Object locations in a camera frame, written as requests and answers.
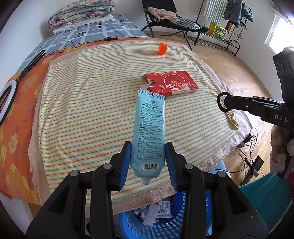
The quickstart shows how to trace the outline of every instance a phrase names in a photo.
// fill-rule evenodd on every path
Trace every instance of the blue plastic basket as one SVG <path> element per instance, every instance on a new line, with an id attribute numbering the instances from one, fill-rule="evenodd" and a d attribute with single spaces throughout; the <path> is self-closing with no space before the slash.
<path id="1" fill-rule="evenodd" d="M 206 230 L 211 226 L 211 205 L 209 191 L 206 195 Z M 143 225 L 143 221 L 133 214 L 133 211 L 123 212 L 119 215 L 119 223 L 125 239 L 177 239 L 180 237 L 185 209 L 185 192 L 174 195 L 174 205 L 171 208 L 173 218 L 160 219 L 153 226 Z"/>

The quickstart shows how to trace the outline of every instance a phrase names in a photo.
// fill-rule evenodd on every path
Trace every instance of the white cap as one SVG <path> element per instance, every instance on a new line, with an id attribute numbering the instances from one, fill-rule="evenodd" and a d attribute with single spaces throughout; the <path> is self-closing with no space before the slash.
<path id="1" fill-rule="evenodd" d="M 150 184 L 152 177 L 141 177 L 142 184 Z"/>

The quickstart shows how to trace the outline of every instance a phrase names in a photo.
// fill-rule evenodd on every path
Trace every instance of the wooden floor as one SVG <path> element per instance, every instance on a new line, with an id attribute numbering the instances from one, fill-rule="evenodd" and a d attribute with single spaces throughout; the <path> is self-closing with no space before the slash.
<path id="1" fill-rule="evenodd" d="M 182 34 L 156 37 L 188 45 Z M 205 63 L 222 79 L 222 81 L 226 83 L 226 85 L 235 95 L 245 97 L 262 96 L 270 98 L 268 91 L 265 89 L 260 80 L 238 57 L 234 57 L 233 54 L 203 44 L 197 44 L 196 46 L 193 46 L 192 41 L 190 41 L 190 44 L 192 45 L 193 52 L 196 53 L 203 61 L 205 61 Z M 273 125 L 265 123 L 261 121 L 259 117 L 253 115 L 250 115 L 249 119 L 253 127 L 255 127 L 258 132 L 258 139 L 252 151 L 251 157 L 253 160 L 255 160 L 256 156 L 259 155 L 263 159 L 264 164 L 261 168 L 261 172 L 263 174 L 267 174 L 269 173 L 270 168 L 270 130 Z M 253 129 L 252 132 L 257 136 L 255 129 Z M 242 151 L 248 157 L 250 156 L 249 147 L 247 147 L 247 152 L 245 152 L 245 148 L 243 148 Z M 224 159 L 224 162 L 228 171 L 235 172 L 244 169 L 243 160 L 236 150 L 233 150 Z M 238 186 L 241 185 L 244 176 L 244 170 L 239 173 L 231 173 L 232 179 Z"/>

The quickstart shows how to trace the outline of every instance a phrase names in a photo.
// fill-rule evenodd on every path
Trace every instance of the chair leg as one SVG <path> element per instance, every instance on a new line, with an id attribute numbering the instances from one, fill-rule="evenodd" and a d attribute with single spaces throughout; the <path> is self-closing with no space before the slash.
<path id="1" fill-rule="evenodd" d="M 152 27 L 149 26 L 149 29 L 150 29 L 150 32 L 151 32 L 152 37 L 155 38 L 154 33 L 153 33 L 153 30 L 152 30 Z"/>
<path id="2" fill-rule="evenodd" d="M 186 39 L 186 41 L 187 41 L 187 43 L 188 43 L 188 46 L 189 46 L 190 50 L 193 51 L 193 50 L 192 50 L 192 47 L 191 47 L 191 45 L 190 45 L 190 43 L 189 43 L 189 39 L 187 38 L 187 35 L 185 34 L 184 31 L 182 31 L 182 33 L 183 33 L 183 35 L 184 35 L 184 37 L 185 37 L 185 39 Z"/>
<path id="3" fill-rule="evenodd" d="M 195 41 L 194 41 L 194 46 L 196 46 L 196 44 L 197 44 L 197 42 L 198 42 L 198 39 L 199 39 L 199 37 L 200 37 L 200 32 L 198 32 L 198 35 L 197 35 L 197 37 L 196 37 L 196 39 L 195 39 Z"/>
<path id="4" fill-rule="evenodd" d="M 148 27 L 148 25 L 146 25 L 141 31 L 144 31 L 147 27 Z"/>

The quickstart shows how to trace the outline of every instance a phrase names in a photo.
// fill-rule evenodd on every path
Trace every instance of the clothes rack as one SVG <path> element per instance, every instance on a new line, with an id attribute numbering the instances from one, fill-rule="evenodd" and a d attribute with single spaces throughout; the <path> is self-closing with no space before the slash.
<path id="1" fill-rule="evenodd" d="M 197 16 L 197 19 L 196 19 L 196 23 L 198 23 L 199 16 L 200 16 L 201 10 L 202 10 L 202 8 L 203 8 L 204 1 L 205 1 L 205 0 L 203 0 L 202 3 L 201 3 L 201 7 L 200 7 L 199 12 L 198 12 L 198 16 Z M 245 4 L 245 6 L 249 9 L 249 13 L 251 13 L 252 8 L 250 8 L 250 7 L 249 7 L 249 6 L 248 6 L 243 0 L 242 0 L 242 2 L 243 2 L 243 3 Z M 218 49 L 220 49 L 220 50 L 224 50 L 224 51 L 227 51 L 227 52 L 229 52 L 229 53 L 232 53 L 232 54 L 234 55 L 234 57 L 235 57 L 235 56 L 237 55 L 237 53 L 239 52 L 239 50 L 240 50 L 240 44 L 238 43 L 238 40 L 239 40 L 240 38 L 242 39 L 241 34 L 242 34 L 243 30 L 244 30 L 244 27 L 242 27 L 242 29 L 241 29 L 241 31 L 240 31 L 239 34 L 237 34 L 237 33 L 234 32 L 235 29 L 236 29 L 236 26 L 234 26 L 234 29 L 231 31 L 231 34 L 230 34 L 230 37 L 229 37 L 228 40 L 227 40 L 227 39 L 221 40 L 221 39 L 218 39 L 218 38 L 213 37 L 213 36 L 211 36 L 211 35 L 208 35 L 207 33 L 202 33 L 202 32 L 199 32 L 199 33 L 197 34 L 197 37 L 191 37 L 191 36 L 187 36 L 187 37 L 188 37 L 190 40 L 192 40 L 192 41 L 194 42 L 194 46 L 195 46 L 197 43 L 200 43 L 200 44 L 203 44 L 203 45 L 207 45 L 207 46 L 215 47 L 215 48 L 218 48 Z M 210 41 L 207 41 L 207 40 L 199 39 L 199 37 L 200 37 L 201 34 L 203 34 L 203 35 L 205 35 L 205 36 L 208 36 L 208 37 L 210 37 L 210 38 L 213 38 L 213 39 L 215 39 L 215 40 L 221 41 L 221 42 L 224 43 L 224 44 L 223 44 L 223 45 L 220 45 L 220 44 L 217 44 L 217 43 L 215 43 L 215 42 L 210 42 Z M 233 34 L 237 36 L 237 39 L 236 39 L 236 40 L 235 40 L 235 39 L 232 39 Z M 233 52 L 232 50 L 229 49 L 229 46 L 232 46 L 232 47 L 234 47 L 234 48 L 237 49 L 237 50 L 236 50 L 235 52 Z"/>

